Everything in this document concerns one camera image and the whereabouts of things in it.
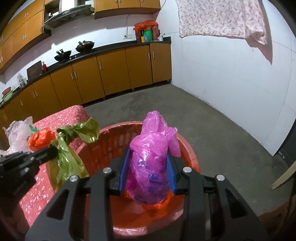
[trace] white plastic bag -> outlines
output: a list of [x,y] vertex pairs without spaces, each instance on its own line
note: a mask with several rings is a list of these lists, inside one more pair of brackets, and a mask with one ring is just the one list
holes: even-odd
[[5,129],[10,147],[7,151],[0,150],[0,155],[9,155],[18,151],[29,152],[27,138],[31,135],[30,125],[33,124],[33,117],[29,116],[25,120],[13,121],[10,126]]

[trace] countertop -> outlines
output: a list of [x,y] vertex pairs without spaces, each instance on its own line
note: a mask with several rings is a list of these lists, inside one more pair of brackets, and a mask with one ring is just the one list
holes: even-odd
[[80,61],[82,59],[85,58],[89,58],[91,56],[95,56],[110,50],[115,50],[115,49],[120,49],[120,48],[126,48],[126,47],[134,47],[134,46],[142,46],[142,45],[148,45],[151,43],[171,43],[171,37],[164,37],[163,41],[151,41],[151,42],[145,42],[145,43],[139,43],[136,40],[133,41],[125,41],[125,42],[120,42],[120,43],[114,43],[114,44],[108,44],[108,45],[104,45],[104,46],[100,46],[97,48],[93,48],[92,51],[88,54],[81,54],[81,53],[77,53],[74,54],[72,56],[70,56],[70,60],[60,64],[59,62],[56,62],[50,66],[47,67],[47,71],[41,75],[39,75],[38,77],[32,79],[32,80],[28,80],[28,84],[26,84],[24,87],[19,88],[15,93],[13,93],[12,97],[4,102],[1,105],[1,108],[5,107],[14,97],[16,97],[20,92],[22,92],[24,89],[26,89],[29,85],[33,84],[34,82],[38,81],[39,79],[41,79],[44,76],[49,75],[50,73],[63,68],[67,65],[73,64],[74,62]]

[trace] pink plastic bag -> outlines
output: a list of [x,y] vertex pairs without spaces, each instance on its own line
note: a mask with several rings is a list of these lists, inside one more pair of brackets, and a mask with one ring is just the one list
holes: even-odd
[[168,127],[158,111],[149,112],[143,121],[141,134],[130,143],[126,190],[138,204],[154,205],[169,192],[166,175],[168,147],[172,155],[180,157],[177,129]]

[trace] metal bolt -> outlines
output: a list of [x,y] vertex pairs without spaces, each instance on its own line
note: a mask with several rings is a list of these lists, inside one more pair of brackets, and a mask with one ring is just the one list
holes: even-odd
[[103,173],[105,173],[105,174],[110,173],[110,172],[112,172],[112,169],[110,167],[105,167],[103,169]]
[[217,180],[218,181],[224,181],[225,180],[225,176],[223,176],[222,174],[217,175]]
[[78,176],[77,175],[73,175],[70,177],[70,181],[71,182],[76,182],[78,180]]
[[190,173],[192,171],[191,167],[184,167],[183,172]]

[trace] power outlet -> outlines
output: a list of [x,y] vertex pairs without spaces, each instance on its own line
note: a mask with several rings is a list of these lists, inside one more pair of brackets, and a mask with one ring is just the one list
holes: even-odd
[[128,37],[126,38],[126,36],[123,36],[123,39],[131,39],[131,34],[128,34]]

